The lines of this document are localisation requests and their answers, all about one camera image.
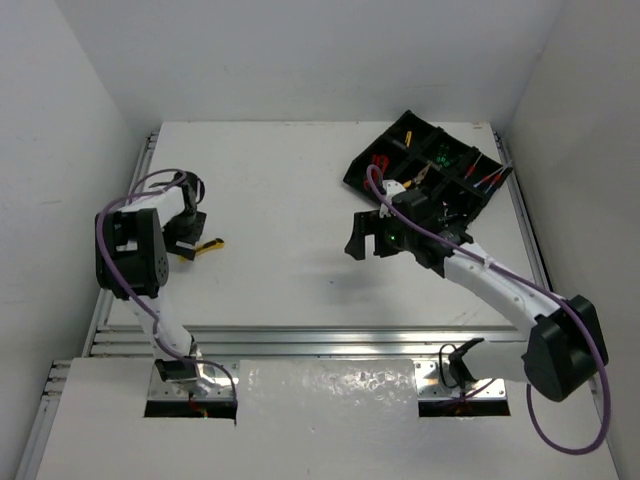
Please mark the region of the large silver open-end wrench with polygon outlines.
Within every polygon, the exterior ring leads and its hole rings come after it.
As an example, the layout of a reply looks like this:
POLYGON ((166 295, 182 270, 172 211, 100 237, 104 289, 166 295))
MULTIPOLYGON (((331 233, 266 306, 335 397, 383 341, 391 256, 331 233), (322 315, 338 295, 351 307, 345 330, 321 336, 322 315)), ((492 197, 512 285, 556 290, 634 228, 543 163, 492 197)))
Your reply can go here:
POLYGON ((467 218, 467 215, 460 212, 447 212, 443 215, 439 221, 443 224, 450 224, 456 222, 462 222, 467 218))

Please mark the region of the blue red screwdriver large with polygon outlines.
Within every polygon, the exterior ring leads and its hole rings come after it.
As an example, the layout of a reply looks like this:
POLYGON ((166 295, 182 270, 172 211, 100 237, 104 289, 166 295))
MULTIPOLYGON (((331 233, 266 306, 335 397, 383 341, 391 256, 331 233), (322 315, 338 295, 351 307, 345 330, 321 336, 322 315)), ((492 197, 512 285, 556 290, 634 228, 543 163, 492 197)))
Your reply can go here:
POLYGON ((484 193, 488 194, 491 190, 497 187, 498 183, 501 181, 501 178, 504 174, 509 174, 509 170, 511 168, 511 162, 508 161, 506 164, 502 165, 500 169, 496 170, 493 174, 489 175, 485 178, 486 188, 484 189, 484 193))

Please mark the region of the yellow needle-nose pliers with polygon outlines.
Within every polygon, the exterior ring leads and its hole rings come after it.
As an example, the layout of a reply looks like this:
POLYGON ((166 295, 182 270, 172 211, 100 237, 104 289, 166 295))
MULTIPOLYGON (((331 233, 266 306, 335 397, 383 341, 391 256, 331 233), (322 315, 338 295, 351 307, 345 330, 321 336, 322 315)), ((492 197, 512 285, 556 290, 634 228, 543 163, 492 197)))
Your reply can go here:
POLYGON ((410 188, 419 187, 421 183, 424 181, 425 177, 427 176, 432 166, 433 166, 433 163, 431 161, 428 161, 425 164, 425 166, 411 180, 407 180, 406 182, 403 183, 403 187, 406 190, 410 188))

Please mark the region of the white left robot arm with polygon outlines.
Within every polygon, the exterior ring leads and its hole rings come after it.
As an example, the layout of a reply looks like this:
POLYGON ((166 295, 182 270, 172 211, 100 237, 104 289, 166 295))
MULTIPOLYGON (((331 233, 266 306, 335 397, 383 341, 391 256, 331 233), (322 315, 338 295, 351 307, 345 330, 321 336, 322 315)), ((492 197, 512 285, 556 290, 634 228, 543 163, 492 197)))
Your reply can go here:
POLYGON ((138 319, 161 380, 185 389, 204 379, 203 367, 193 336, 169 312, 163 287, 170 254, 195 259, 206 222, 199 210, 205 186, 193 172, 169 172, 171 179, 116 199, 96 215, 96 278, 138 319))

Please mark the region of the red black folding saw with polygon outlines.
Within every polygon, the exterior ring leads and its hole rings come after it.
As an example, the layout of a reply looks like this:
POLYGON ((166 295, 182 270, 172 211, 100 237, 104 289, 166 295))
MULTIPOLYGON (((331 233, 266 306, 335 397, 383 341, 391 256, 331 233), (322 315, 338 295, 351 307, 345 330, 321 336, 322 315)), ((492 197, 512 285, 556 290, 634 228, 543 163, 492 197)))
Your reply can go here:
POLYGON ((365 173, 363 176, 363 187, 366 191, 369 191, 371 189, 371 182, 369 181, 366 173, 367 168, 370 165, 375 166, 374 171, 371 173, 371 177, 375 184, 381 186, 384 179, 384 174, 389 166, 389 158, 386 155, 382 154, 371 154, 366 156, 365 160, 366 163, 364 167, 365 173))

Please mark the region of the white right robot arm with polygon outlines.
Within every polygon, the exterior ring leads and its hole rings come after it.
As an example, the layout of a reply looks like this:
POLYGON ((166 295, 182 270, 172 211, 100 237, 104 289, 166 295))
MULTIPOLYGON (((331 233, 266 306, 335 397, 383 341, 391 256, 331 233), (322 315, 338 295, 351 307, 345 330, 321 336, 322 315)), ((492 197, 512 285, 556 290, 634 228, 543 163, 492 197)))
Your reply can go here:
POLYGON ((481 376, 526 382, 560 402, 609 361, 595 306, 585 297, 565 299, 530 286, 528 280, 490 259, 448 207, 389 181, 376 210, 353 217, 346 254, 366 257, 374 238, 380 258, 408 252, 422 267, 476 295, 521 334, 511 343, 476 337, 448 355, 448 373, 464 388, 481 376))

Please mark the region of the large yellow utility knife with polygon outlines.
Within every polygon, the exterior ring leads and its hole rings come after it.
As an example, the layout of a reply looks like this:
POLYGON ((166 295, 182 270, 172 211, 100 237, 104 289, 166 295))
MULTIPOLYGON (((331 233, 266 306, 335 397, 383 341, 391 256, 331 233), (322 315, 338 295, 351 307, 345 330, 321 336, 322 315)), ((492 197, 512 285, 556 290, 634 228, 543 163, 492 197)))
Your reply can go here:
POLYGON ((187 256, 180 256, 179 259, 182 262, 193 261, 196 257, 200 255, 203 255, 210 251, 222 249, 224 246, 225 246, 225 241, 221 238, 216 238, 197 246, 193 250, 188 250, 187 256))

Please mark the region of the Pro'sKit black green screwdriver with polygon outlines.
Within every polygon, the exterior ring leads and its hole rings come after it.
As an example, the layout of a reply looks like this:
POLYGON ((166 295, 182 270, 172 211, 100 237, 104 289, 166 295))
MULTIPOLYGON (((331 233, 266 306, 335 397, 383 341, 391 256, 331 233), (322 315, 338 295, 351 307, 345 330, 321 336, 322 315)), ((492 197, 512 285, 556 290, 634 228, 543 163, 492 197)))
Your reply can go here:
POLYGON ((437 155, 436 155, 436 158, 437 158, 438 156, 446 156, 446 157, 447 157, 447 146, 446 146, 446 145, 441 144, 441 145, 439 146, 439 149, 438 149, 438 153, 437 153, 437 155))

